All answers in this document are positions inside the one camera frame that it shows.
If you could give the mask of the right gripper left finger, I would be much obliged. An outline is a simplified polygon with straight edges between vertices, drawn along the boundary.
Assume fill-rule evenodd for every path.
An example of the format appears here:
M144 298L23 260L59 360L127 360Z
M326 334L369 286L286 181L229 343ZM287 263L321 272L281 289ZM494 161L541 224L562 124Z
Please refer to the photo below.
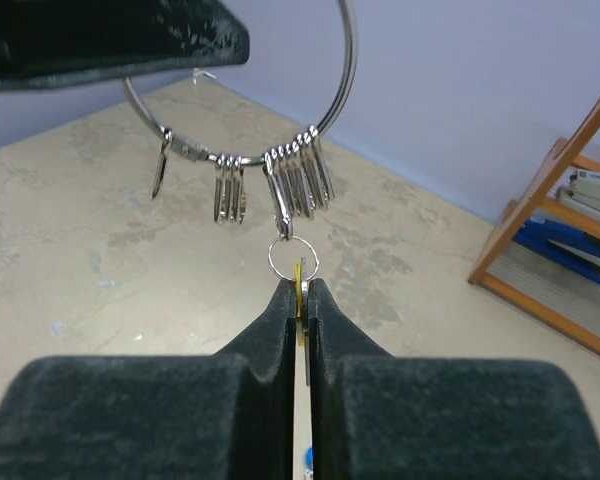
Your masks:
M0 479L289 479L296 292L202 356L47 356L0 403Z

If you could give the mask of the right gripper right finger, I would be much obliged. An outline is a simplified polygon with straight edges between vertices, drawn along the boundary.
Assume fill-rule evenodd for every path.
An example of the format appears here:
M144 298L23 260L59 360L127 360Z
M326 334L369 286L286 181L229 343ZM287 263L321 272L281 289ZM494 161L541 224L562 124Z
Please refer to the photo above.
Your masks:
M600 479L600 443L570 377L536 360L397 357L308 296L318 479Z

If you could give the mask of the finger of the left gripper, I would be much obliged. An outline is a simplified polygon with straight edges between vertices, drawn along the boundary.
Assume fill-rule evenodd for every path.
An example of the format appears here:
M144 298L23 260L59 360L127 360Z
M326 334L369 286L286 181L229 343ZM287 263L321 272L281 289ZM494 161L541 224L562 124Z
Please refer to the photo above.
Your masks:
M242 65L245 25L220 1L0 1L0 92Z

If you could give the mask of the yellow key tag with key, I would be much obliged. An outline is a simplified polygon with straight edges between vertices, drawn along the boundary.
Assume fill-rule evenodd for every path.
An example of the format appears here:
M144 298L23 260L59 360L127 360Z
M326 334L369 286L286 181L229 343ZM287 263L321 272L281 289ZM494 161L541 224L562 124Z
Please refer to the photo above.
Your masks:
M311 272L307 270L307 260L302 257L294 266L294 276L287 277L283 275L276 267L272 252L274 247L283 241L297 241L306 246L314 259L314 268ZM315 248L305 239L299 236L290 236L288 238L278 237L274 239L268 247L268 264L272 273L286 282L292 283L296 297L296 326L297 326L297 342L304 353L304 369L305 369L305 384L310 386L311 367L310 367L310 348L309 348L309 320L308 320L308 300L309 287L311 281L317 275L320 268L320 260Z

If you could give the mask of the large metal keyring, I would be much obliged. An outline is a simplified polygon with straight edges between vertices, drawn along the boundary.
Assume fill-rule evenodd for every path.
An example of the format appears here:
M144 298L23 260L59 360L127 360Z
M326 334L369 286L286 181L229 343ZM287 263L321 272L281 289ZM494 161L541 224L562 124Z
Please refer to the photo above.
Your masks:
M332 104L317 124L320 136L324 136L327 133L341 114L352 89L358 63L359 33L354 2L339 0L338 6L344 31L344 65L340 83ZM124 78L121 83L126 99L131 104L135 113L147 128L162 140L167 127L153 115L143 102L141 96L135 91L131 78ZM172 136L171 151L189 161L215 162L220 155L219 152L213 152L206 146L176 132Z

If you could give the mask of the bunch of metal keys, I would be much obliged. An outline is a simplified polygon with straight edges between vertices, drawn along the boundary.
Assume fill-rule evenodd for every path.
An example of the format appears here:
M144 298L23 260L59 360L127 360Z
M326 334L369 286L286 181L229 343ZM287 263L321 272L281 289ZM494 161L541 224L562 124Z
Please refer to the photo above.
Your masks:
M321 147L320 132L311 125L290 142L264 151L260 157L205 154L214 164L213 219L216 223L241 223L246 215L244 172L262 168L274 208L279 237L293 236L293 220L313 219L326 210L335 193Z

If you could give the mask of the blue key tag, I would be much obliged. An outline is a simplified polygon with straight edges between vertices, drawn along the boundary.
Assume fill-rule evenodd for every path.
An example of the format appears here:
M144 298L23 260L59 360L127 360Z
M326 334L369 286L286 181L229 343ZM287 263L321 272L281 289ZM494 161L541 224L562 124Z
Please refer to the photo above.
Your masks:
M309 447L304 453L304 478L307 480L312 480L313 474L313 448Z

